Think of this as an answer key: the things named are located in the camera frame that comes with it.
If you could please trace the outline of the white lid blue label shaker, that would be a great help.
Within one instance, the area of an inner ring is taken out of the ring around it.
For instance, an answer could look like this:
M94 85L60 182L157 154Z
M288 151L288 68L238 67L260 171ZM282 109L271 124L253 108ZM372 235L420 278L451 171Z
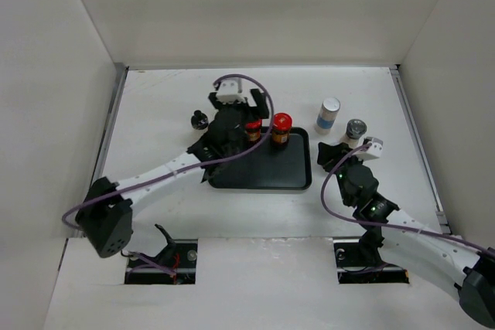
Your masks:
M317 133L325 135L331 131L340 107L341 103L335 97L329 97L323 100L315 123Z

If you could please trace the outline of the black knob grinder bottle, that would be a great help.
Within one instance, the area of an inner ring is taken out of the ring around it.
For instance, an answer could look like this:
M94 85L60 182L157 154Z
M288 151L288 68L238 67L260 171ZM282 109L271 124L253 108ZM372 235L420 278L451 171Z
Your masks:
M190 118L191 126L194 130L204 131L209 126L209 118L201 110L195 110Z

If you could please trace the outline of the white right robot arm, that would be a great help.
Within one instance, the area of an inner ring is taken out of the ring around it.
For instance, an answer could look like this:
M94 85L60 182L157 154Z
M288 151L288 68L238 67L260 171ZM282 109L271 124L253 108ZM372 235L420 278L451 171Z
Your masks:
M456 300L472 320L493 328L493 248L437 233L382 196L379 181L365 164L378 159L382 150L382 141L371 137L356 148L320 142L317 163L328 178L336 178L342 202L353 214L342 216L326 203L323 208L331 216L364 228L358 247L364 263L382 260L411 271Z

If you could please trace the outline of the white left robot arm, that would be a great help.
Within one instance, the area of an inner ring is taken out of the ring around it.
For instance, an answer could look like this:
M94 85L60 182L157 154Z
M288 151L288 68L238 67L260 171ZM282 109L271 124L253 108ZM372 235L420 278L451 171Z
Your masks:
M259 89L251 90L251 96L253 105L242 98L226 103L220 92L210 93L217 113L207 131L183 153L141 175L121 181L101 177L90 186L75 222L99 257L112 257L124 250L131 242L134 217L180 182L205 182L254 150L247 144L245 127L267 119L273 102Z

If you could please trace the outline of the red lid sauce jar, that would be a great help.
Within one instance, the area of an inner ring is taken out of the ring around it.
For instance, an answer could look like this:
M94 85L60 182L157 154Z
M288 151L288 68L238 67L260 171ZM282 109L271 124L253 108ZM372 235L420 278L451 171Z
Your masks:
M244 126L249 145L255 145L261 138L262 120L252 121Z
M277 148L283 148L288 144L292 129L292 117L280 112L275 114L271 130L271 143Z

